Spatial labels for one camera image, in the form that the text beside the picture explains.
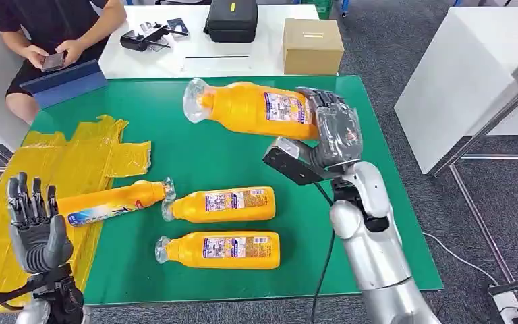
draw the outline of shorts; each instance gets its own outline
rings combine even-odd
[[[81,63],[92,61],[93,59],[100,59],[100,55],[102,55],[102,52],[104,51],[104,46],[106,45],[107,41],[107,39],[101,40],[100,42],[92,45],[91,47],[88,47],[84,52],[82,52],[78,60],[72,65],[78,65]],[[54,72],[43,72],[40,69],[34,67],[27,59],[25,59],[23,61],[23,64],[21,65],[21,68],[17,72],[17,75],[11,81],[11,85],[7,89],[5,96],[10,95],[11,93],[23,93],[25,95],[32,97],[32,94],[23,90],[20,87],[20,85],[27,81],[31,81],[34,79],[38,79],[42,76],[46,76],[50,73]]]

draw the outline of yellow plastic bag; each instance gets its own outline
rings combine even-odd
[[[28,275],[15,259],[9,238],[10,216],[6,204],[6,186],[10,177],[24,171],[31,180],[40,177],[43,187],[54,184],[57,197],[63,198],[96,192],[111,187],[110,177],[145,174],[150,165],[150,142],[121,144],[121,133],[128,124],[108,115],[98,122],[82,122],[67,142],[60,132],[29,132],[0,177],[0,292],[8,292],[25,284]],[[27,183],[32,190],[32,181]],[[76,285],[84,291],[102,223],[82,227],[67,226],[74,253],[69,260]],[[24,295],[10,304],[23,306]],[[0,306],[0,313],[7,312]]]

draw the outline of black t-shirt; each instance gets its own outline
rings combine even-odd
[[[107,0],[91,0],[104,7]],[[33,44],[50,53],[67,39],[77,39],[98,20],[89,0],[0,0],[0,32],[25,27]]]

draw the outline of bottle label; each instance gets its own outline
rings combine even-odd
[[[268,236],[204,238],[204,258],[266,258],[271,256]]]
[[[264,93],[266,119],[276,122],[312,124],[312,113],[295,97]]]
[[[206,194],[206,211],[224,211],[266,205],[267,194],[263,189]]]
[[[142,203],[138,200],[135,205],[101,205],[89,209],[83,209],[67,216],[68,223],[72,226],[80,226],[106,218],[118,216],[130,211],[143,208]]]

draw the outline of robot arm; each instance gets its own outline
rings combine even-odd
[[[11,214],[9,232],[17,262],[32,276],[24,286],[12,292],[0,292],[0,305],[21,311],[17,324],[87,323],[89,312],[83,309],[82,293],[67,263],[73,246],[66,235],[64,218],[58,215],[55,187],[49,187],[45,206],[40,180],[34,179],[30,198],[26,178],[25,173],[20,173],[18,178],[9,180],[7,203]],[[25,307],[7,304],[27,293],[32,294],[32,299]]]
[[[311,148],[277,138],[263,161],[299,185],[332,179],[330,221],[373,323],[440,323],[412,278],[384,180],[376,166],[359,159],[356,112],[331,92],[298,91],[315,110],[320,142]]]

